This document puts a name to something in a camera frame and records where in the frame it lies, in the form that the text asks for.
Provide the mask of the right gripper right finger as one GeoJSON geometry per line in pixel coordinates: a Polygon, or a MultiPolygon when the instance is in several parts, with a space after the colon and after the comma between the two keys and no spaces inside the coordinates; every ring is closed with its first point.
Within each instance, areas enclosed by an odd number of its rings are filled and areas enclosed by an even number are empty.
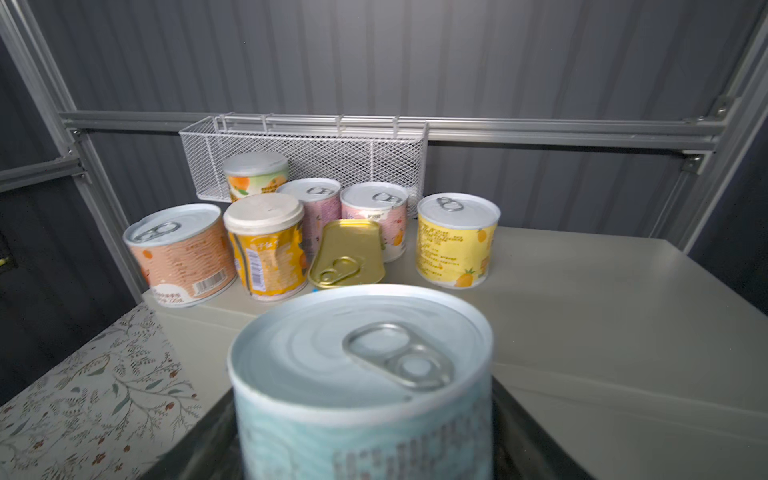
{"type": "Polygon", "coordinates": [[[593,479],[495,378],[494,479],[593,479]]]}

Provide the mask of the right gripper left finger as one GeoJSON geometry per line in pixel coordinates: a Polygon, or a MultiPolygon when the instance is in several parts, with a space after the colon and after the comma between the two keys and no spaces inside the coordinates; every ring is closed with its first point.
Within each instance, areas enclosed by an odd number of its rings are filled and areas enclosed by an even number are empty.
{"type": "Polygon", "coordinates": [[[242,479],[233,390],[142,476],[141,479],[242,479]]]}

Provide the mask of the light blue pull-tab can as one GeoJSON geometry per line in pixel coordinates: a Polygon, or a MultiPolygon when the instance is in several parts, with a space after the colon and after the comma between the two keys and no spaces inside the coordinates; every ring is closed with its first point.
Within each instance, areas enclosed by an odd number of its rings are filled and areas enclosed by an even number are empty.
{"type": "Polygon", "coordinates": [[[493,332],[434,289],[362,285],[260,315],[227,359],[248,479],[489,479],[493,332]]]}

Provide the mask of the orange white pull-tab can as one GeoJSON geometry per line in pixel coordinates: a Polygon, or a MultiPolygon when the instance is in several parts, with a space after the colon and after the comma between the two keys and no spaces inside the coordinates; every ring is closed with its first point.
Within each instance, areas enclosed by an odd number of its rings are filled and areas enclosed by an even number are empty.
{"type": "Polygon", "coordinates": [[[237,279],[222,211],[216,205],[194,203],[155,212],[130,225],[123,241],[161,306],[203,303],[237,279]]]}

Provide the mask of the brown can white lid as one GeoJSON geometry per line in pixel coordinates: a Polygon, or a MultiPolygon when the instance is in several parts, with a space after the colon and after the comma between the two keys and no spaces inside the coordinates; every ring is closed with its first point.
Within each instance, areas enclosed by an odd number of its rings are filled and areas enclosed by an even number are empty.
{"type": "Polygon", "coordinates": [[[282,300],[306,285],[304,215],[303,204],[284,193],[249,196],[224,212],[236,270],[252,299],[282,300]]]}

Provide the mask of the yellow pull-tab can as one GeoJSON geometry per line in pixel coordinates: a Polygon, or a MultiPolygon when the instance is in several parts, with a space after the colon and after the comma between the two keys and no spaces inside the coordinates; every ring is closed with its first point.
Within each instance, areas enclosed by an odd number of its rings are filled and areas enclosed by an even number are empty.
{"type": "Polygon", "coordinates": [[[438,193],[417,205],[416,268],[428,282],[470,289],[489,273],[501,211],[491,201],[464,193],[438,193]]]}

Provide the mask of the yellow oval sardine tin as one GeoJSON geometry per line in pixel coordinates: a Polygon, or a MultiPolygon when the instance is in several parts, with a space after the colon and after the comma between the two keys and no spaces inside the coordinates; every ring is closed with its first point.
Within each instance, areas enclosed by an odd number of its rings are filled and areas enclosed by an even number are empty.
{"type": "Polygon", "coordinates": [[[386,275],[380,226],[372,220],[340,219],[323,229],[308,280],[315,291],[376,284],[386,275]]]}

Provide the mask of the green orange peach can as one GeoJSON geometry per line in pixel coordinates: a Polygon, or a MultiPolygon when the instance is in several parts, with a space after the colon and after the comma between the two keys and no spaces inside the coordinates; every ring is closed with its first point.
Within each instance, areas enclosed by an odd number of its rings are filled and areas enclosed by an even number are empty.
{"type": "Polygon", "coordinates": [[[264,193],[275,193],[288,182],[289,162],[276,152],[249,152],[223,162],[222,169],[233,202],[264,193]]]}

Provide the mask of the pink pull-tab can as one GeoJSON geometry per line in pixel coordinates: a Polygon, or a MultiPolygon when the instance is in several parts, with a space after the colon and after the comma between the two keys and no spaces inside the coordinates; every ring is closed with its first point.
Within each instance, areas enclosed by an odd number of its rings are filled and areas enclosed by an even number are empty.
{"type": "Polygon", "coordinates": [[[406,249],[408,192],[387,182],[351,185],[340,194],[341,218],[376,222],[380,227],[385,263],[400,258],[406,249]]]}

